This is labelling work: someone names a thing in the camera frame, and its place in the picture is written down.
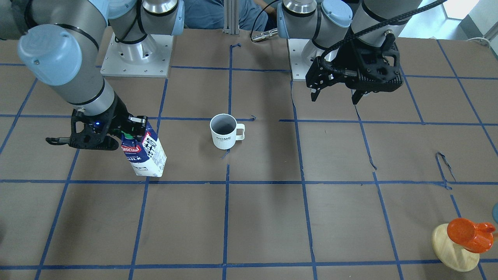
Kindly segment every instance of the red cup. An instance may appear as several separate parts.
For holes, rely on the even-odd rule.
[[[476,224],[465,218],[457,218],[448,224],[446,232],[451,241],[472,253],[484,253],[493,246],[496,228],[491,223]]]

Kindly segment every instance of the seated person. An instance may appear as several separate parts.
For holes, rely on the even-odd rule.
[[[222,29],[224,25],[223,0],[184,0],[185,25],[195,29]],[[239,28],[251,30],[257,14],[266,6],[263,0],[239,0]],[[276,28],[276,10],[268,7],[257,19],[254,30]]]

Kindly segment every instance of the white mounting plate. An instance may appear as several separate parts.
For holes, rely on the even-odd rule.
[[[104,62],[100,73],[102,76],[112,77],[150,77],[150,78],[167,78],[169,70],[169,61],[171,59],[171,50],[173,47],[173,36],[170,35],[152,35],[157,43],[157,49],[162,52],[155,61],[147,64],[129,64],[121,59],[118,44],[114,41],[114,33],[111,42],[107,48]]]
[[[293,81],[306,81],[310,67],[303,61],[301,53],[309,39],[288,39],[290,67]]]

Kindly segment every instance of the blue and white carton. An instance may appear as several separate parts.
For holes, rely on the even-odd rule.
[[[125,133],[121,136],[121,148],[138,176],[161,177],[166,154],[157,133],[147,122],[145,135],[138,141]]]

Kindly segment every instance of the white mug handle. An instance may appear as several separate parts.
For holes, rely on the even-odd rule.
[[[237,124],[237,126],[235,126],[235,130],[242,130],[242,135],[236,135],[235,141],[244,140],[246,137],[246,126],[244,124]]]

